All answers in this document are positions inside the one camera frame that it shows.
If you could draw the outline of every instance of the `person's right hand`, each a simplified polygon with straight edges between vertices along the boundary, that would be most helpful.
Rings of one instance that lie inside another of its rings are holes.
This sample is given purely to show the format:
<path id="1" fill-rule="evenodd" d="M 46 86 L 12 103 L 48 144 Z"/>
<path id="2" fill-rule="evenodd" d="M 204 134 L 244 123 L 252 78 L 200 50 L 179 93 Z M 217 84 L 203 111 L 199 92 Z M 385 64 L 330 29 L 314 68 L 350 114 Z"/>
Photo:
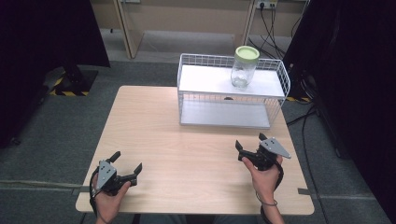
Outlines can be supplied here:
<path id="1" fill-rule="evenodd" d="M 283 158 L 277 156 L 276 160 L 282 164 Z M 259 171 L 253 163 L 246 157 L 242 158 L 242 162 L 250 171 L 253 188 L 258 193 L 263 203 L 274 204 L 274 191 L 276 188 L 276 181 L 279 177 L 279 170 L 275 165 L 266 171 Z"/>

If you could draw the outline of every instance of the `wall socket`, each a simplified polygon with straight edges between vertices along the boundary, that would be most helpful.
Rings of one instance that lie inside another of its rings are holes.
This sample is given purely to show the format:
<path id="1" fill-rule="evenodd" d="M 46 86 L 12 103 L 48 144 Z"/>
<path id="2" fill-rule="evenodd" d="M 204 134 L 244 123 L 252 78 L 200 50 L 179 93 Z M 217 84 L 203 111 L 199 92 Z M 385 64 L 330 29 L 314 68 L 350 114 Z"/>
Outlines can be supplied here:
<path id="1" fill-rule="evenodd" d="M 264 4 L 264 8 L 271 9 L 276 8 L 277 0 L 257 0 L 256 8 L 260 9 L 262 3 Z"/>

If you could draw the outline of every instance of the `wooden desk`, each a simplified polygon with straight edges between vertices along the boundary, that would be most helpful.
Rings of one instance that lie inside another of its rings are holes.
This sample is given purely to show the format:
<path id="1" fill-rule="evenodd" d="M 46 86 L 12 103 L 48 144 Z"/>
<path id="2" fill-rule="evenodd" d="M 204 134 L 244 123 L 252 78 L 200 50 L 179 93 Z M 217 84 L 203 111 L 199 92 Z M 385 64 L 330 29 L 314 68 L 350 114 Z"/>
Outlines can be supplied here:
<path id="1" fill-rule="evenodd" d="M 282 214 L 310 215 L 309 195 L 283 114 L 271 130 L 179 125 L 177 88 L 121 87 L 108 116 L 92 164 L 116 151 L 118 175 L 129 175 L 143 162 L 137 186 L 128 190 L 120 211 L 169 214 L 259 214 L 260 203 L 245 165 L 237 160 L 235 140 L 254 151 L 259 132 L 276 139 L 289 151 L 284 179 L 276 190 Z M 91 212 L 89 193 L 80 193 L 76 208 Z"/>

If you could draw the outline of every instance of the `green lid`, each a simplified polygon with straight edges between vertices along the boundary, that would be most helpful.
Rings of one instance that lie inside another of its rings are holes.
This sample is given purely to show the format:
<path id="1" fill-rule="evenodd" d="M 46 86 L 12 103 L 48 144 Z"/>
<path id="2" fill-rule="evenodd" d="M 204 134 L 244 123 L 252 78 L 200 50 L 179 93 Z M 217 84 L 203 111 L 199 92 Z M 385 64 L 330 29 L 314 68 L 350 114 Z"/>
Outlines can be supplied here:
<path id="1" fill-rule="evenodd" d="M 257 63 L 260 53 L 250 46 L 241 46 L 235 50 L 235 59 L 241 63 Z"/>

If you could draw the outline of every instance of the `jar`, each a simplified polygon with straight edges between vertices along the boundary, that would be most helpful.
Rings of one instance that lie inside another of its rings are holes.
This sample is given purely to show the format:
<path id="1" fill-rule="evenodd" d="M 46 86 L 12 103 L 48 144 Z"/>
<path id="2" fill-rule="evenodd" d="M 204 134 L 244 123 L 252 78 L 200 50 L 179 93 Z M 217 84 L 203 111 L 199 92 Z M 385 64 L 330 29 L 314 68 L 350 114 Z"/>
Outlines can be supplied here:
<path id="1" fill-rule="evenodd" d="M 253 79 L 260 53 L 250 46 L 241 46 L 235 50 L 231 82 L 244 90 Z"/>

